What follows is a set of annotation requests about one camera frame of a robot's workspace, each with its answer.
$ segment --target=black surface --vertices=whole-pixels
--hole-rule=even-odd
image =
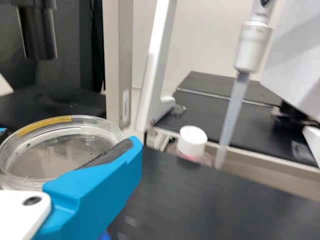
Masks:
[[[177,104],[186,107],[186,112],[179,118],[167,114],[155,126],[178,133],[181,127],[194,125],[205,131],[209,141],[218,143],[229,101],[182,91],[177,91],[174,97]],[[271,109],[244,103],[230,145],[317,167],[301,129],[279,127]],[[295,143],[306,154],[297,154]]]
[[[234,80],[233,77],[191,71],[178,88],[230,97]],[[275,106],[281,104],[281,98],[260,85],[258,81],[249,83],[244,99]]]
[[[113,240],[317,240],[320,204],[144,148]]]
[[[106,117],[106,97],[92,91],[31,86],[0,97],[0,127],[16,131],[28,124],[64,115]]]

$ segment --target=white plastic part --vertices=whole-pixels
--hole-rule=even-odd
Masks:
[[[257,72],[271,33],[272,28],[263,22],[245,21],[241,27],[234,68],[242,73]]]
[[[320,1],[286,0],[261,85],[320,122]]]
[[[24,205],[30,197],[36,204]],[[49,195],[38,191],[0,190],[0,239],[30,240],[51,211]]]
[[[302,132],[316,163],[320,166],[320,129],[313,126],[305,126]]]
[[[254,0],[250,20],[268,24],[275,3],[276,0]]]
[[[183,126],[177,142],[178,150],[192,158],[201,158],[205,154],[208,137],[206,133],[197,126]]]
[[[237,79],[234,81],[231,99],[229,101],[228,109],[226,111],[222,133],[219,141],[219,148],[215,155],[214,166],[216,169],[221,169],[227,154],[227,146],[229,146],[234,129],[238,120],[238,116],[242,106],[242,99],[244,98],[248,84],[249,74],[239,73]]]
[[[145,132],[176,104],[172,96],[161,97],[177,0],[158,0],[135,129]]]
[[[103,0],[106,118],[131,123],[133,0]]]

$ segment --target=white plastic bracket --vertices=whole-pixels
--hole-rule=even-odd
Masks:
[[[158,0],[148,57],[143,76],[135,129],[147,131],[176,104],[172,96],[161,96],[177,0]]]

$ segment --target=yellow label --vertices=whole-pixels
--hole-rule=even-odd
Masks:
[[[26,135],[27,133],[30,133],[36,129],[39,129],[44,126],[52,125],[52,124],[59,124],[59,123],[68,123],[71,122],[71,116],[57,116],[48,118],[45,120],[37,121],[35,123],[29,124],[21,129],[19,129],[16,134],[18,138],[21,138],[22,136]]]

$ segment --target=screw hole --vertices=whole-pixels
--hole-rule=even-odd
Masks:
[[[27,198],[27,199],[23,202],[23,205],[25,205],[25,206],[31,206],[31,205],[37,204],[37,203],[40,202],[40,201],[41,201],[41,197],[39,197],[39,196],[32,196],[32,197]]]

